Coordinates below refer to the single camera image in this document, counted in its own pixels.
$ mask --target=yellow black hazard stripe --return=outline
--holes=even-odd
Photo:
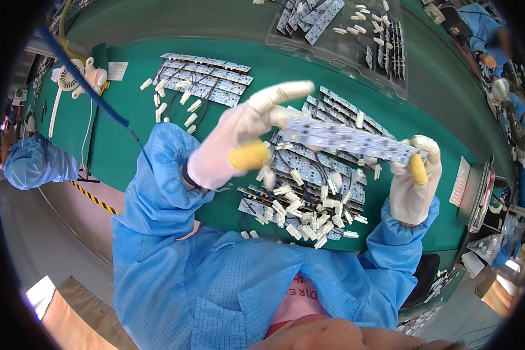
[[[78,185],[75,181],[68,181],[70,184],[74,185],[74,187],[76,187],[80,192],[84,193],[86,196],[88,196],[89,199],[91,199],[92,201],[96,202],[98,205],[104,207],[105,209],[107,209],[108,211],[110,211],[111,213],[117,215],[119,212],[116,211],[114,208],[106,205],[104,202],[100,201],[97,199],[97,197],[94,197],[93,194],[87,192],[86,190],[84,190],[83,188],[80,187],[80,185]]]

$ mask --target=hand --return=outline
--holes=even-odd
[[[405,226],[417,226],[428,217],[428,211],[441,178],[441,155],[438,144],[426,136],[415,135],[403,140],[428,153],[426,162],[418,154],[409,164],[391,163],[395,175],[391,182],[389,202],[391,215]]]
[[[498,66],[498,64],[496,63],[496,60],[494,60],[494,57],[490,56],[487,53],[480,54],[480,56],[478,56],[478,59],[483,64],[487,65],[488,68],[490,68],[490,69],[494,69],[494,68],[496,68]]]
[[[295,111],[278,104],[307,96],[311,81],[285,82],[254,93],[247,102],[222,114],[214,130],[188,160],[187,175],[197,186],[215,190],[231,178],[259,169],[270,151],[258,139],[272,126],[283,128]]]

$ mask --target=green workbench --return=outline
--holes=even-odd
[[[464,226],[456,221],[457,207],[449,203],[449,196],[457,176],[461,156],[464,156],[469,162],[474,162],[475,157],[453,134],[419,108],[408,102],[394,102],[385,95],[366,88],[342,74],[254,43],[176,38],[107,48],[110,62],[128,61],[129,65],[122,81],[111,82],[110,88],[104,93],[105,101],[111,104],[122,117],[130,121],[130,128],[143,142],[146,142],[155,124],[154,89],[149,87],[140,91],[139,86],[155,73],[161,63],[159,56],[164,52],[181,52],[251,66],[249,75],[253,77],[253,82],[246,89],[241,101],[245,101],[254,92],[279,82],[310,79],[317,87],[324,85],[357,105],[392,132],[397,139],[410,138],[414,134],[425,134],[432,137],[439,143],[442,152],[443,176],[437,190],[441,207],[440,215],[423,239],[424,251],[458,248]],[[50,74],[49,72],[43,79],[41,95],[34,106],[34,110],[38,111],[36,113],[37,130],[43,135],[48,133],[52,103],[57,90],[56,84],[49,79]],[[48,102],[48,113],[41,123],[40,111],[45,99]],[[186,112],[186,108],[194,100],[192,97],[185,106],[174,102],[169,116],[171,121],[185,129],[183,123],[190,115]],[[290,104],[295,108],[301,108],[303,101],[304,99],[299,99]],[[211,104],[208,114],[194,134],[199,141],[202,141],[214,128],[218,117],[225,109],[223,105]],[[77,100],[72,100],[69,94],[63,93],[52,141],[77,159],[80,159],[80,149],[89,113],[90,98],[87,95],[81,95]],[[103,111],[98,113],[96,123],[92,144],[91,173],[105,184],[125,191],[136,171],[138,147],[129,132],[111,120]],[[327,248],[353,251],[366,249],[365,237],[380,221],[379,210],[388,196],[392,179],[388,166],[385,166],[377,181],[373,181],[372,172],[366,172],[366,174],[368,185],[364,187],[366,191],[364,216],[368,217],[369,224],[364,225],[358,222],[347,227],[349,230],[360,233],[360,238],[329,241],[326,244]],[[249,184],[257,184],[255,176],[256,172],[253,171],[243,178],[232,179],[231,182],[234,188],[247,187]],[[210,226],[236,231],[241,214],[237,210],[240,199],[241,194],[234,189],[217,193],[211,203],[205,204],[196,212],[195,218]],[[247,216],[244,225],[256,229],[261,236],[281,238],[286,242],[291,241],[291,237],[284,229],[279,229],[275,225],[261,226],[251,216]]]

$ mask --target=blue coiled cord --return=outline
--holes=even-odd
[[[84,89],[85,93],[88,94],[92,100],[98,104],[99,107],[103,108],[105,112],[118,124],[122,125],[125,129],[127,129],[130,132],[130,135],[136,140],[138,147],[140,148],[140,151],[144,154],[144,157],[146,158],[146,161],[148,162],[148,165],[150,169],[153,172],[152,163],[150,163],[150,159],[146,155],[146,152],[144,151],[144,147],[140,143],[140,139],[136,134],[128,127],[129,122],[128,120],[124,119],[122,116],[119,115],[105,100],[99,96],[98,93],[95,92],[95,90],[88,84],[87,81],[85,81],[85,78],[80,74],[79,70],[76,68],[76,66],[70,61],[68,56],[66,56],[66,53],[58,45],[56,40],[53,38],[51,33],[49,32],[49,29],[45,27],[44,25],[39,26],[39,32],[41,33],[41,36],[43,37],[43,40],[47,46],[54,52],[56,55],[56,58],[63,64],[63,66],[66,67],[68,72],[76,79],[76,81],[80,84],[80,86]]]

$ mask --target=worker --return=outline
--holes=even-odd
[[[519,117],[519,124],[521,126],[521,129],[525,130],[525,104],[513,92],[510,92],[510,99],[511,99],[511,102],[513,103],[513,107],[515,107],[517,116]]]
[[[513,47],[509,28],[498,23],[486,9],[475,3],[459,9],[471,32],[469,46],[476,57],[494,76],[500,78],[504,64],[513,56]]]
[[[51,181],[76,181],[79,167],[74,157],[34,129],[14,145],[1,132],[0,169],[4,170],[4,176],[18,189],[28,190]]]
[[[202,144],[170,122],[154,126],[126,212],[113,216],[113,304],[136,345],[147,349],[445,349],[394,329],[416,286],[421,239],[437,217],[440,149],[392,164],[390,196],[368,251],[331,251],[243,239],[201,225],[195,211],[232,177],[261,167],[268,150],[257,139],[291,112],[277,104],[314,90],[309,81],[266,88],[220,117]],[[214,216],[221,215],[212,207]]]

